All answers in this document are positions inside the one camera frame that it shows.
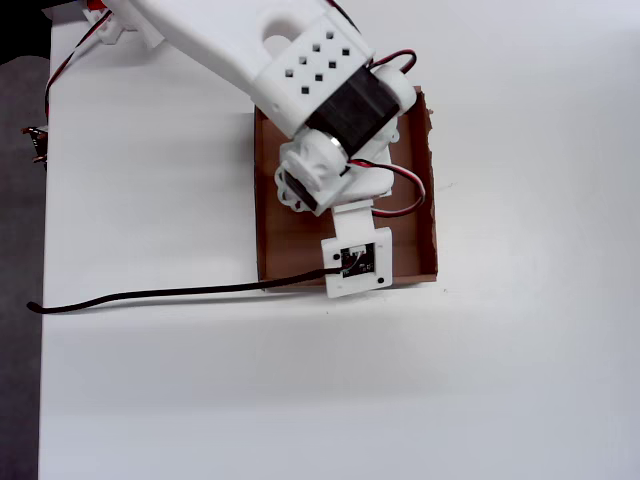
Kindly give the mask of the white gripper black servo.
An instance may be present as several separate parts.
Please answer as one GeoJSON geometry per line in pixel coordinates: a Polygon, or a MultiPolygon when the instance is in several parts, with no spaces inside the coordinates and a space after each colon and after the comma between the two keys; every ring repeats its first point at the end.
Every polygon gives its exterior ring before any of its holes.
{"type": "Polygon", "coordinates": [[[304,127],[280,146],[274,181],[283,205],[319,216],[337,205],[389,196],[394,174],[350,165],[335,137],[304,127]]]}

